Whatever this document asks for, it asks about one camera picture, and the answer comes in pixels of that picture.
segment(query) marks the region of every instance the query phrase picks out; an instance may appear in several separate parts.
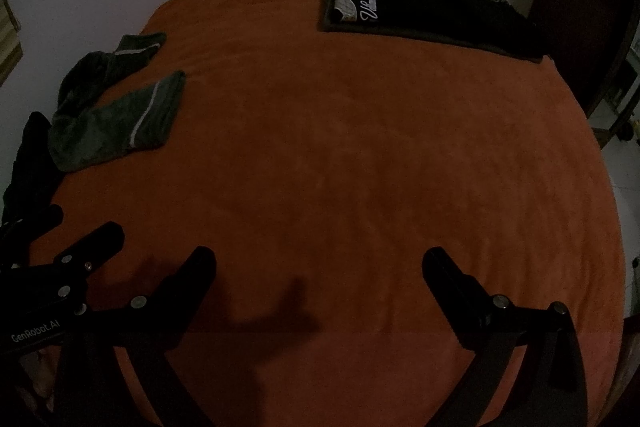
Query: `folded black shirt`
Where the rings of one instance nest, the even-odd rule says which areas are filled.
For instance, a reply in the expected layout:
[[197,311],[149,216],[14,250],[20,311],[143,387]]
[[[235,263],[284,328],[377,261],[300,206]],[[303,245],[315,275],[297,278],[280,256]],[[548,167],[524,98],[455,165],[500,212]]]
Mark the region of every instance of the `folded black shirt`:
[[540,62],[536,27],[505,0],[324,0],[325,31],[392,35]]

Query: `window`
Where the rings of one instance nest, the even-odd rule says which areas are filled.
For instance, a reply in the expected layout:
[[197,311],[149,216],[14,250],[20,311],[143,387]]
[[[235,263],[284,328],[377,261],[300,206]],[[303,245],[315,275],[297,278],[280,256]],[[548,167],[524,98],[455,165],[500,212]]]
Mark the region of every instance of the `window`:
[[6,0],[0,0],[0,86],[22,58],[18,23]]

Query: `orange bedsheet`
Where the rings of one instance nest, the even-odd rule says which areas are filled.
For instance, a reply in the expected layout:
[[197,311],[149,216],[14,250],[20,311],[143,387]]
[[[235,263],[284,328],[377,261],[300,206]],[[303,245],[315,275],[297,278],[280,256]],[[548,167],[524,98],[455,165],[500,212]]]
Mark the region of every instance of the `orange bedsheet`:
[[169,142],[67,176],[65,222],[34,261],[120,223],[123,251],[90,278],[100,309],[206,245],[218,278],[170,360],[216,425],[418,427],[472,358],[421,277],[441,245],[490,293],[567,303],[593,423],[620,345],[623,255],[596,141],[552,61],[322,33],[318,12],[161,6],[144,32],[165,46],[101,103],[184,70]]

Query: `bed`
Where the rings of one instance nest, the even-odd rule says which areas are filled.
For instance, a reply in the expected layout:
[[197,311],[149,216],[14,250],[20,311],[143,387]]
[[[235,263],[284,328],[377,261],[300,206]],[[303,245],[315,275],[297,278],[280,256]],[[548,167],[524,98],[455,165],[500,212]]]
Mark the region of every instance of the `bed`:
[[418,426],[472,358],[422,280],[440,245],[489,293],[569,306],[594,425],[620,349],[622,245],[598,145],[554,63],[324,33],[318,12],[161,6],[144,32],[166,44],[100,103],[184,70],[169,142],[67,176],[53,201],[65,221],[32,261],[120,223],[123,251],[90,281],[101,309],[210,247],[218,277],[170,361],[216,425]]

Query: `orange blanket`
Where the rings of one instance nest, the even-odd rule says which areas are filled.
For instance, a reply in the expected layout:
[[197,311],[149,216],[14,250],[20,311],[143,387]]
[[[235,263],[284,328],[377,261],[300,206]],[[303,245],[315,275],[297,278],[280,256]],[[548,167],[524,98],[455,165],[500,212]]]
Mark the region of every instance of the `orange blanket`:
[[160,7],[144,31],[166,45],[102,103],[184,70],[169,142],[67,176],[54,198],[65,222],[34,261],[120,223],[123,251],[90,278],[100,309],[206,245],[218,278],[170,360],[216,425],[418,427],[472,358],[420,273],[441,245],[489,293],[569,306],[596,418],[622,332],[620,230],[552,61],[322,33],[318,9]]

